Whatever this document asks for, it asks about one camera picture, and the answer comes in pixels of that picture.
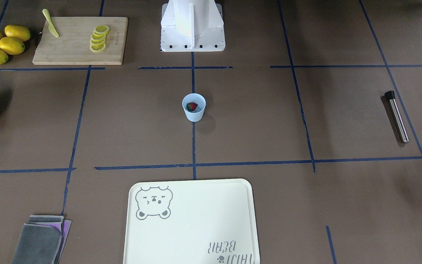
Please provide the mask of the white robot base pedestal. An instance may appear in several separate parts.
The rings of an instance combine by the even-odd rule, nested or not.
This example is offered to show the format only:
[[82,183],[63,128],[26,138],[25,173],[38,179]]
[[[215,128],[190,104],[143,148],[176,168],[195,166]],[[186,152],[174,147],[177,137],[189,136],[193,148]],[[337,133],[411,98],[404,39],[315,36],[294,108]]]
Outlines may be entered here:
[[221,4],[214,0],[170,0],[162,5],[162,52],[221,52],[225,50]]

